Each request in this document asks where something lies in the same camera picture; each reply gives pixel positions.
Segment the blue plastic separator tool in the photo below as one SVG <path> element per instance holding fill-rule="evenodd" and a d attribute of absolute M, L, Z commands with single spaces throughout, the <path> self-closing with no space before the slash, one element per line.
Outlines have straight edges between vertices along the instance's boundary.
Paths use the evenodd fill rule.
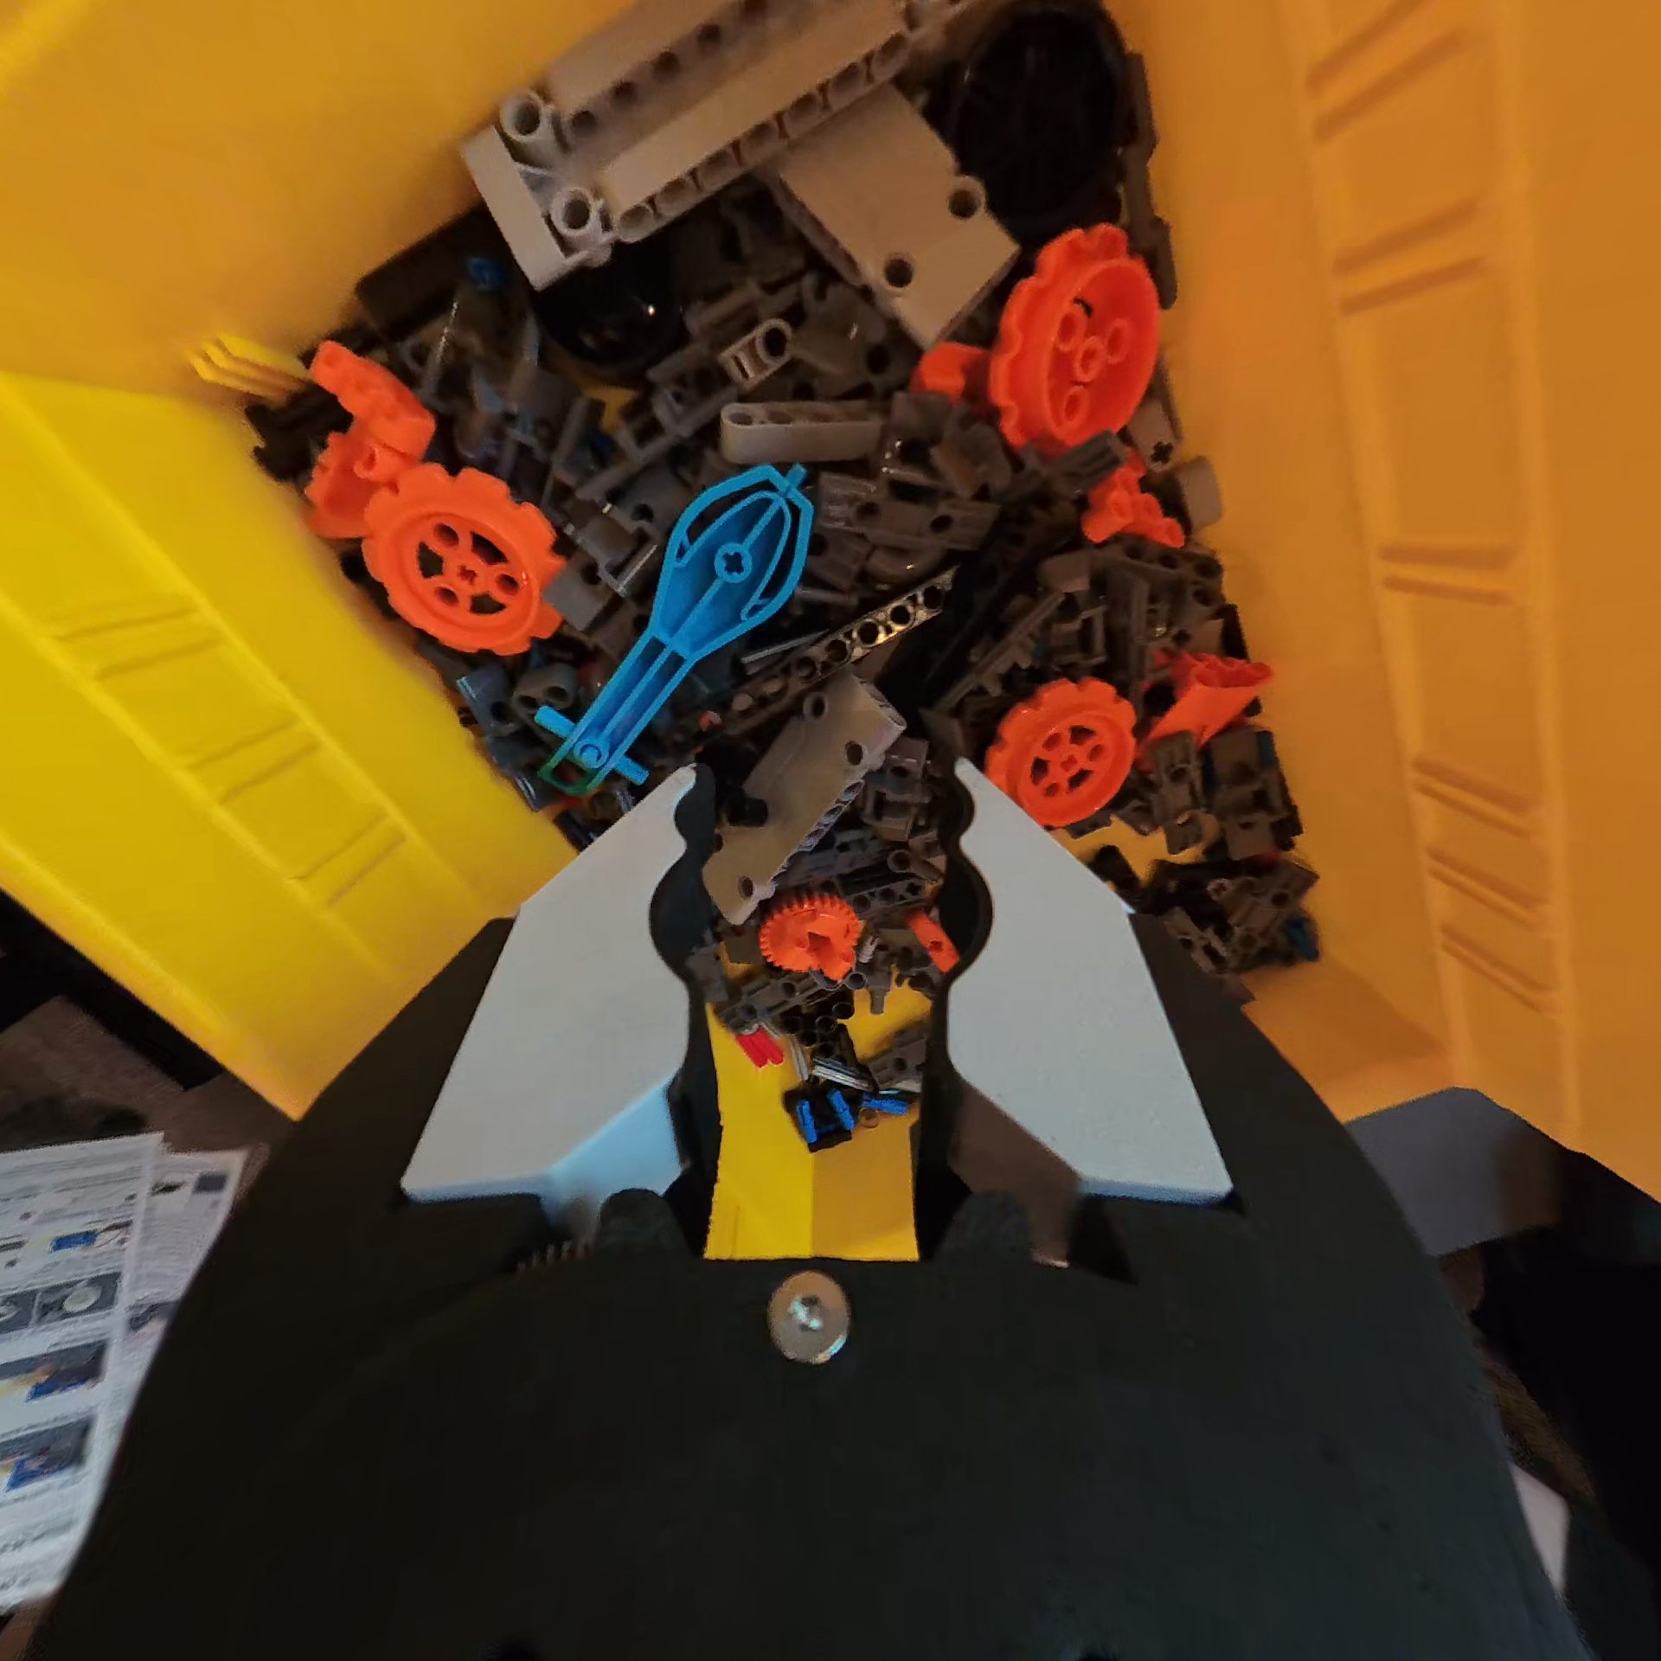
<path fill-rule="evenodd" d="M 635 741 L 705 659 L 774 619 L 798 590 L 817 509 L 808 467 L 756 465 L 698 495 L 670 536 L 653 611 L 582 718 L 542 713 L 559 739 L 538 779 L 568 798 L 642 784 Z"/>

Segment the yellow plastic bin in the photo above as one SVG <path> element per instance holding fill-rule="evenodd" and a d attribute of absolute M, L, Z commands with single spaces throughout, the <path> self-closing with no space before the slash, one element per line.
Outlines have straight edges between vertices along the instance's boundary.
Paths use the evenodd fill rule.
<path fill-rule="evenodd" d="M 1250 1016 L 1658 1194 L 1658 4 L 1111 4 L 1319 872 Z M 4 4 L 4 891 L 301 1118 L 559 867 L 198 377 L 618 4 Z"/>

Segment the large orange gear wheel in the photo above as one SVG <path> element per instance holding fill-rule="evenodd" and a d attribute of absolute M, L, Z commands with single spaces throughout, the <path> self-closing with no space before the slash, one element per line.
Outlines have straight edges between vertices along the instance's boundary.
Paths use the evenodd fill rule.
<path fill-rule="evenodd" d="M 455 652 L 525 654 L 564 623 L 554 526 L 485 471 L 409 469 L 369 502 L 362 554 L 395 613 Z"/>
<path fill-rule="evenodd" d="M 1028 818 L 1070 829 L 1109 806 L 1137 754 L 1135 708 L 1096 677 L 1056 678 L 1013 706 L 981 772 Z"/>
<path fill-rule="evenodd" d="M 1160 350 L 1153 275 L 1108 222 L 1051 239 L 1009 294 L 987 393 L 1013 450 L 1063 455 L 1122 431 Z"/>

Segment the large grey frame brick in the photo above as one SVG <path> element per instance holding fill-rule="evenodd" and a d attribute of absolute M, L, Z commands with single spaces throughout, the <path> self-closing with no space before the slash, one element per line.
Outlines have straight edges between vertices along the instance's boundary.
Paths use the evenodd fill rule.
<path fill-rule="evenodd" d="M 462 144 L 545 291 L 654 237 L 940 47 L 959 4 L 644 2 L 507 94 Z"/>

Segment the grey block with holes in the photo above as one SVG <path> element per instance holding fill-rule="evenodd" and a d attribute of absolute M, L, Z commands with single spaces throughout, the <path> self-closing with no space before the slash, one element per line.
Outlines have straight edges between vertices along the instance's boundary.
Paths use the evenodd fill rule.
<path fill-rule="evenodd" d="M 848 284 L 919 350 L 945 341 L 1006 279 L 1021 247 L 976 177 L 893 85 L 803 135 L 760 177 Z"/>
<path fill-rule="evenodd" d="M 855 670 L 803 697 L 743 784 L 763 820 L 717 824 L 703 879 L 729 924 L 744 926 L 775 895 L 789 862 L 824 837 L 904 730 L 897 708 Z"/>

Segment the black toy tyre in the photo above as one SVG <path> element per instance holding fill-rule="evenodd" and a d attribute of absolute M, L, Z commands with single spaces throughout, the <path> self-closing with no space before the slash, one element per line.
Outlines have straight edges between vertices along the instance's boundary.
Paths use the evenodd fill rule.
<path fill-rule="evenodd" d="M 1021 247 L 1120 222 L 1135 119 L 1128 49 L 1103 4 L 987 12 L 936 74 L 924 113 Z"/>

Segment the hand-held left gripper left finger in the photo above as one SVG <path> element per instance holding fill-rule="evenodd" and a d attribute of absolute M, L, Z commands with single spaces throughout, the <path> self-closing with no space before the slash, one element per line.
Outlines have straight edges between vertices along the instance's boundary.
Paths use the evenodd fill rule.
<path fill-rule="evenodd" d="M 691 957 L 717 780 L 686 765 L 521 903 L 400 1180 L 519 1196 L 570 1237 L 616 1194 L 679 1194 L 699 1248 L 722 1152 L 710 998 Z"/>

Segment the printed photo leaflet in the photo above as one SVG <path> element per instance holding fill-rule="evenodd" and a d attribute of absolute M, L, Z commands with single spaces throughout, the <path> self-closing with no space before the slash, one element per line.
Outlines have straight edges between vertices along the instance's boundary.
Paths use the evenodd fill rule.
<path fill-rule="evenodd" d="M 2 1609 L 68 1578 L 248 1147 L 141 1132 L 2 1159 Z"/>

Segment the light grey short beam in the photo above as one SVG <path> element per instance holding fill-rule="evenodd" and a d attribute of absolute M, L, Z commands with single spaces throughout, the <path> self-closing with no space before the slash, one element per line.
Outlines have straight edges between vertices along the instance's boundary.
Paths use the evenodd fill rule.
<path fill-rule="evenodd" d="M 718 414 L 717 446 L 732 465 L 859 462 L 881 446 L 888 405 L 872 400 L 731 401 Z"/>

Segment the pile of toy building parts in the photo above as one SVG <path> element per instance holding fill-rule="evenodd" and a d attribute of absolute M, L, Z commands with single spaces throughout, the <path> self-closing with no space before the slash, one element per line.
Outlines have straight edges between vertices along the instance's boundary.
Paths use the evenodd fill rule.
<path fill-rule="evenodd" d="M 1134 128 L 1109 225 L 1154 280 L 1161 336 L 1179 282 L 1172 227 L 1153 197 L 1147 64 L 1128 57 Z M 1108 808 L 1049 832 L 1082 837 L 1120 822 L 1163 839 L 1167 857 L 1142 879 L 1115 846 L 1090 867 L 1229 995 L 1251 998 L 1248 972 L 1319 959 L 1307 903 L 1317 874 L 1296 855 L 1303 824 L 1262 697 L 1203 751 L 1186 734 L 1142 744 L 1175 699 L 1173 656 L 1255 659 L 1203 540 L 1222 517 L 1215 471 L 1184 455 L 1161 350 L 1127 426 L 1061 455 L 1014 450 L 987 370 L 1004 308 L 1051 241 L 1033 251 L 1014 241 L 1006 277 L 924 350 L 784 215 L 762 177 L 779 156 L 545 291 L 525 279 L 480 203 L 367 273 L 355 317 L 300 358 L 301 384 L 277 401 L 248 400 L 244 417 L 255 462 L 301 491 L 308 519 L 312 471 L 352 424 L 312 376 L 319 346 L 336 341 L 384 365 L 431 412 L 421 465 L 487 472 L 549 519 L 566 566 L 547 599 L 563 623 L 516 656 L 423 633 L 371 575 L 364 535 L 315 535 L 440 675 L 492 768 L 533 812 L 552 813 L 575 848 L 687 763 L 717 779 L 717 832 L 722 820 L 762 824 L 767 810 L 744 780 L 808 692 L 845 670 L 904 718 L 904 735 L 750 922 L 731 924 L 711 902 L 689 960 L 746 1059 L 795 1071 L 782 1111 L 805 1151 L 820 1154 L 905 1120 L 919 1100 L 928 1023 L 860 1055 L 853 1017 L 860 1007 L 881 1016 L 904 988 L 929 998 L 955 967 L 940 912 L 945 779 L 959 760 L 983 768 L 1004 716 L 1049 682 L 1108 682 L 1132 703 L 1135 739 Z M 763 401 L 885 403 L 881 446 L 805 465 L 815 517 L 798 590 L 696 666 L 634 741 L 644 782 L 613 775 L 585 798 L 554 791 L 538 770 L 561 739 L 538 715 L 582 720 L 632 652 L 679 519 L 705 490 L 755 467 L 724 459 L 724 407 Z M 1132 455 L 1187 533 L 1180 549 L 1082 535 L 1087 491 Z M 760 950 L 769 910 L 808 891 L 845 898 L 864 922 L 840 983 L 774 967 Z"/>

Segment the small orange gear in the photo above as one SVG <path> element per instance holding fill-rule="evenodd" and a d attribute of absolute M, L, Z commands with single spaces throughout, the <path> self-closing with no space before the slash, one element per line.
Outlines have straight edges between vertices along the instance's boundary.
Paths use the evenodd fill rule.
<path fill-rule="evenodd" d="M 758 922 L 758 950 L 779 971 L 820 974 L 840 985 L 859 962 L 862 933 L 853 903 L 829 889 L 810 889 L 767 910 Z"/>

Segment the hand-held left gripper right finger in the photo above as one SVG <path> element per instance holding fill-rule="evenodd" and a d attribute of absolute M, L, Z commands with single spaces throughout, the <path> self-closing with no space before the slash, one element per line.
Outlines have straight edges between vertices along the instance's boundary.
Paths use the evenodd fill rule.
<path fill-rule="evenodd" d="M 943 784 L 940 919 L 914 1140 L 919 1248 L 969 1194 L 1004 1194 L 1068 1256 L 1108 1201 L 1213 1208 L 1236 1184 L 1132 914 L 969 760 Z"/>

